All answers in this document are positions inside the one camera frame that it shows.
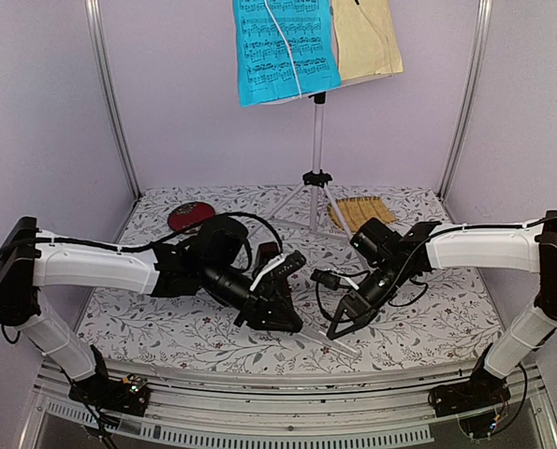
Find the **dark red wooden metronome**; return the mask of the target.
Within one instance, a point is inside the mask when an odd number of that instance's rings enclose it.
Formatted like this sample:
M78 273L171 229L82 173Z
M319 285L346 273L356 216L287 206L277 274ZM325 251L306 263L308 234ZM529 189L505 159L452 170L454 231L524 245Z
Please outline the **dark red wooden metronome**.
M277 269L285 262L276 242L261 243L257 247L253 275L255 281L269 282L277 276Z

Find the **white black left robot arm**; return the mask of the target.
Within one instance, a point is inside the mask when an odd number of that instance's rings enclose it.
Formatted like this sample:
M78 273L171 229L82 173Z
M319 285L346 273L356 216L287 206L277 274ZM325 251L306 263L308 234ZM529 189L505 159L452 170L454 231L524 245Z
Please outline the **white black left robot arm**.
M186 297L204 290L220 305L237 310L235 326L298 333L287 277L301 269L300 252L264 253L250 279L233 265L248 245L239 212L198 219L196 234L179 243L171 236L141 246L58 236L22 217L0 248L0 326L14 327L50 357L98 406L117 398L97 351L89 348L40 298L52 285L103 287L153 298Z

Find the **clear plastic metronome cover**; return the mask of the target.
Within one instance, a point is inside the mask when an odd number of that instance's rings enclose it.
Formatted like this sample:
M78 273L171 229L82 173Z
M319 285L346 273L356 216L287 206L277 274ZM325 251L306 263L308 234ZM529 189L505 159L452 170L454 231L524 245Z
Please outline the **clear plastic metronome cover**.
M327 347L339 355L347 356L353 360L361 356L360 350L338 340L330 340L325 332L311 325L304 325L298 335L311 342L320 344L322 347Z

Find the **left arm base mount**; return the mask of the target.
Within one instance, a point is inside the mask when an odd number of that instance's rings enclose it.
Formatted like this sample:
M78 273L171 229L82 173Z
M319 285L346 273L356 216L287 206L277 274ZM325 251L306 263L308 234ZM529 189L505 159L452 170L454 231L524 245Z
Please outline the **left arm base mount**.
M107 373L96 372L82 381L69 378L69 383L68 396L75 401L96 409L138 417L145 415L151 396L147 380L136 374L113 380Z

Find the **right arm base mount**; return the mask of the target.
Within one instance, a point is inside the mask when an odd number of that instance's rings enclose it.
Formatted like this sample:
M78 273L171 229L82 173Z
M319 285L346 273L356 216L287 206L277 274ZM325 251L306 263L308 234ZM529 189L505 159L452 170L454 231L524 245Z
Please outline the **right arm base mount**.
M511 394L506 380L491 377L488 372L475 369L465 382L440 384L428 394L428 403L437 417L475 411L488 406L500 406L480 415L458 420L462 433L471 441L490 440L511 427L522 411L527 399L528 375L525 367L519 364L523 377L520 405L510 418L504 417Z

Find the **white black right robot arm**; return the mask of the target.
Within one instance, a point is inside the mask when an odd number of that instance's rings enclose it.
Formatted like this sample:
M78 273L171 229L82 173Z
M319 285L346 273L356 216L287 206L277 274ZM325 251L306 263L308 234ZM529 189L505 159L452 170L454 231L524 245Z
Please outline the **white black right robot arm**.
M503 380L557 328L557 210L518 224L419 222L406 234L368 220L350 240L373 268L340 300L327 337L336 340L367 326L412 277L445 268L509 268L536 273L539 291L511 327L485 352L477 376L462 389L472 408L483 407Z

